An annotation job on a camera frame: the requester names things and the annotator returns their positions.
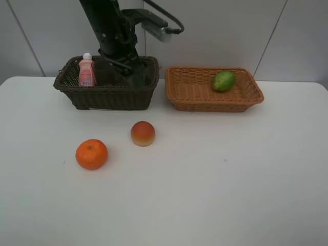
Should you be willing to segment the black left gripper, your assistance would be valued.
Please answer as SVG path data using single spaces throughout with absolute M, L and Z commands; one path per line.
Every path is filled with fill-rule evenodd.
M 153 85 L 153 67 L 144 65 L 136 51 L 135 26 L 150 20 L 150 14 L 141 9 L 94 9 L 93 29 L 99 41 L 99 53 L 123 76 L 136 91 Z

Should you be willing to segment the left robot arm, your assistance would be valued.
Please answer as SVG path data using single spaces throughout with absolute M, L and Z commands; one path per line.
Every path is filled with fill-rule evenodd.
M 120 10 L 118 1 L 80 1 L 99 42 L 98 52 L 139 91 L 151 84 L 146 64 L 136 51 L 135 26 L 149 21 L 142 9 Z

